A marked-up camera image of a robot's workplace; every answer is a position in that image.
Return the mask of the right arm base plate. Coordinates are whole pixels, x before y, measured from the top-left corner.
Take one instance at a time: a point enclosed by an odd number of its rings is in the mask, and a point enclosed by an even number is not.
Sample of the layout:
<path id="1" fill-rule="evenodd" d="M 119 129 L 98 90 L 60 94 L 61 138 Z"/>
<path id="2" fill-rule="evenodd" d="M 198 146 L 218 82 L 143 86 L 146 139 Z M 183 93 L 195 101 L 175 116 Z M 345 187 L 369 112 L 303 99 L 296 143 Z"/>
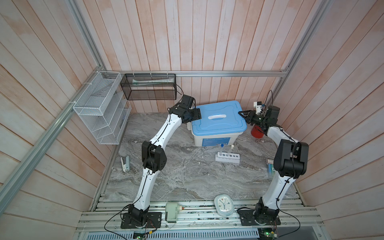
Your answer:
<path id="1" fill-rule="evenodd" d="M 273 217 L 264 213 L 257 213 L 256 210 L 239 209 L 237 213 L 240 217 L 242 226 L 264 226 L 264 225 L 281 225 L 278 216 Z"/>

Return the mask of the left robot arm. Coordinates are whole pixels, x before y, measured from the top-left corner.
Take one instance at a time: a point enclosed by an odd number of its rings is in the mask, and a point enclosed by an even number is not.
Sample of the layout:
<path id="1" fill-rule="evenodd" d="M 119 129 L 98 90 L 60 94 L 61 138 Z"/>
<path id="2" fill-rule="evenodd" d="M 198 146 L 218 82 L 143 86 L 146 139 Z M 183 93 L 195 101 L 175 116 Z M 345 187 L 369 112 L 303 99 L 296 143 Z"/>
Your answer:
<path id="1" fill-rule="evenodd" d="M 142 227 L 147 223 L 150 198 L 156 178 L 167 163 L 166 146 L 175 131 L 182 125 L 202 118 L 196 107 L 195 98 L 183 95 L 181 100 L 169 109 L 166 121 L 149 141 L 142 143 L 143 175 L 138 194 L 128 207 L 125 220 L 134 226 Z"/>

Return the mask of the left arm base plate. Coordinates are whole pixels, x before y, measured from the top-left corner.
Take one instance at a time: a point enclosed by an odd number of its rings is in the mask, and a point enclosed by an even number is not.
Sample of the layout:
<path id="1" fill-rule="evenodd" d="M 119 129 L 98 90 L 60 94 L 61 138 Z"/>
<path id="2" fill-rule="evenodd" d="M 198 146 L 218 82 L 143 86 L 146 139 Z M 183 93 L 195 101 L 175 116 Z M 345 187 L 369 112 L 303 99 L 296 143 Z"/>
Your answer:
<path id="1" fill-rule="evenodd" d="M 121 222 L 121 229 L 135 229 L 135 228 L 155 228 L 161 227 L 162 213 L 149 212 L 137 216 L 132 213 L 124 213 Z"/>

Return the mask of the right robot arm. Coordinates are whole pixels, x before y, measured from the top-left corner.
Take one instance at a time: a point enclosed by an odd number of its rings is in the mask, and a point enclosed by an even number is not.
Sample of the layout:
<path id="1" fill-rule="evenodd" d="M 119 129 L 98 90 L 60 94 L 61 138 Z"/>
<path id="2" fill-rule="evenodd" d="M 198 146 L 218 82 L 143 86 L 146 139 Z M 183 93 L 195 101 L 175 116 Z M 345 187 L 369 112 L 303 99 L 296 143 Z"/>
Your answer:
<path id="1" fill-rule="evenodd" d="M 277 124 L 280 108 L 239 111 L 247 124 L 257 126 L 273 140 L 278 149 L 274 157 L 275 174 L 267 192 L 260 198 L 254 211 L 259 225 L 272 223 L 278 217 L 281 201 L 289 187 L 307 171 L 309 145 L 292 138 Z"/>

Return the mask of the blue plastic bin lid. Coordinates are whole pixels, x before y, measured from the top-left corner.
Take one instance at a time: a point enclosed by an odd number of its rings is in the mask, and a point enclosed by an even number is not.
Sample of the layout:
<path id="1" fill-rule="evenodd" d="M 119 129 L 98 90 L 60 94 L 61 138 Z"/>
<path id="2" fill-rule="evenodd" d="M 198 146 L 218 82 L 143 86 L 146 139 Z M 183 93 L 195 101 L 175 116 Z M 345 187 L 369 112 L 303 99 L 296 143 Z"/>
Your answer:
<path id="1" fill-rule="evenodd" d="M 201 119 L 192 122 L 195 136 L 210 136 L 244 132 L 247 123 L 239 112 L 242 107 L 237 101 L 227 101 L 197 106 Z"/>

